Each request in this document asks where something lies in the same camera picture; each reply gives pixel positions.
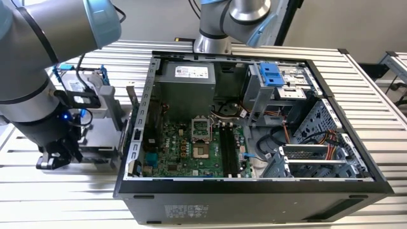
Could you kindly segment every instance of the power supply label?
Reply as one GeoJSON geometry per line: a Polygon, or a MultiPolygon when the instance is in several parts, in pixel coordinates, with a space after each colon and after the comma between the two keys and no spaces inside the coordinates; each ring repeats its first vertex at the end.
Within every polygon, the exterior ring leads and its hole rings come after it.
{"type": "Polygon", "coordinates": [[[177,77],[209,79],[207,67],[178,66],[177,77]]]}
{"type": "Polygon", "coordinates": [[[165,205],[169,218],[206,218],[210,205],[165,205]]]}

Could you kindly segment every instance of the label sticker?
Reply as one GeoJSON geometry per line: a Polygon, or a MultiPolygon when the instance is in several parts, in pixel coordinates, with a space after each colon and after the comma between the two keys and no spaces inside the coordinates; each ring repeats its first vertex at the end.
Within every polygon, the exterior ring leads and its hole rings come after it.
{"type": "Polygon", "coordinates": [[[169,218],[206,218],[210,205],[165,205],[169,218]]]}
{"type": "Polygon", "coordinates": [[[178,66],[177,77],[209,79],[207,67],[178,66]]]}
{"type": "MultiPolygon", "coordinates": [[[[71,80],[69,82],[69,84],[70,84],[71,91],[74,91],[74,92],[83,92],[82,83],[79,81],[71,80]]],[[[75,96],[74,99],[75,99],[75,102],[83,104],[83,102],[85,102],[83,98],[81,98],[79,96],[75,96]]]]}
{"type": "Polygon", "coordinates": [[[247,116],[247,110],[243,109],[242,112],[241,112],[241,117],[246,118],[246,116],[247,116]]]}

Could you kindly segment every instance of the green circuit board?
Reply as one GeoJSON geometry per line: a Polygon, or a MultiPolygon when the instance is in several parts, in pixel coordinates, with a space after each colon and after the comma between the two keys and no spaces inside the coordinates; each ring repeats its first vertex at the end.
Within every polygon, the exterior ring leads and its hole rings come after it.
{"type": "MultiPolygon", "coordinates": [[[[205,132],[206,125],[199,123],[201,132],[205,132]]],[[[237,141],[238,167],[241,146],[246,147],[242,127],[234,129],[237,141]]],[[[242,177],[251,177],[250,166],[241,170],[242,177]]],[[[191,141],[191,123],[167,122],[163,125],[162,147],[158,152],[157,167],[145,166],[143,176],[146,177],[225,177],[221,151],[219,126],[211,126],[211,141],[191,141]]]]}

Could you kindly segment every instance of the motherboard chip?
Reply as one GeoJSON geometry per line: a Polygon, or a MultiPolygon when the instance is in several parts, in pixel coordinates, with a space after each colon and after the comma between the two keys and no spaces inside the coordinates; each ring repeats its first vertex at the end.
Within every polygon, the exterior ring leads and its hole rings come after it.
{"type": "Polygon", "coordinates": [[[178,171],[178,165],[169,165],[169,171],[178,171]]]}
{"type": "Polygon", "coordinates": [[[194,144],[194,158],[210,158],[210,145],[194,144]]]}

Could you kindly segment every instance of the white wall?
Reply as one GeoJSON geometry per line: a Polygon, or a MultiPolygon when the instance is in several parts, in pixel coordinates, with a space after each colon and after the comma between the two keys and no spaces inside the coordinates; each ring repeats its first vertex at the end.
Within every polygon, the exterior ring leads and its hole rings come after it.
{"type": "Polygon", "coordinates": [[[346,48],[361,62],[407,51],[406,0],[306,0],[286,46],[346,48]]]}
{"type": "Polygon", "coordinates": [[[127,14],[122,39],[171,42],[175,37],[198,37],[199,19],[187,0],[111,1],[127,14]]]}

